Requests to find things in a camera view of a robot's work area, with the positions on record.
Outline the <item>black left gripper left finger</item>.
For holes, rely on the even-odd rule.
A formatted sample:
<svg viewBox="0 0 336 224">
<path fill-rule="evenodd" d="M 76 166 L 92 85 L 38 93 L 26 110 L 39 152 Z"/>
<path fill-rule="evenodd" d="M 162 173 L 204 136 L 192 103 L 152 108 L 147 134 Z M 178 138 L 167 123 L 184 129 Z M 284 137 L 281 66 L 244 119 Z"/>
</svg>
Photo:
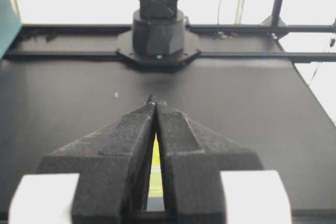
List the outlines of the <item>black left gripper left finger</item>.
<svg viewBox="0 0 336 224">
<path fill-rule="evenodd" d="M 45 155 L 37 174 L 78 173 L 72 223 L 122 223 L 147 207 L 155 101 Z"/>
</svg>

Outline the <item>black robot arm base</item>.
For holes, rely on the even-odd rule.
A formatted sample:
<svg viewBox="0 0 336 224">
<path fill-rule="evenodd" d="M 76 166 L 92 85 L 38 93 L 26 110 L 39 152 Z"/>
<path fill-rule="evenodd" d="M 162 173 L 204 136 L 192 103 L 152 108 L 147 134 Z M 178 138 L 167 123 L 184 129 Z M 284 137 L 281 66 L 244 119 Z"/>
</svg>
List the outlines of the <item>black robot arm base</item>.
<svg viewBox="0 0 336 224">
<path fill-rule="evenodd" d="M 184 14 L 178 0 L 139 0 L 133 14 L 134 50 L 142 55 L 171 55 L 184 48 Z"/>
</svg>

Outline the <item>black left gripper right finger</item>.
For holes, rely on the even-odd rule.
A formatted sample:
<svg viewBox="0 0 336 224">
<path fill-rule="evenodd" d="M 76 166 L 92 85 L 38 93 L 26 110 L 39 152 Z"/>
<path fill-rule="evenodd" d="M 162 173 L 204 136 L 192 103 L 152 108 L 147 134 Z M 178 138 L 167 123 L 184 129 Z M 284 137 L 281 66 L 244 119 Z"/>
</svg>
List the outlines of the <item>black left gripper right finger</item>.
<svg viewBox="0 0 336 224">
<path fill-rule="evenodd" d="M 221 171 L 262 170 L 258 154 L 156 104 L 165 209 L 176 223 L 225 223 Z"/>
</svg>

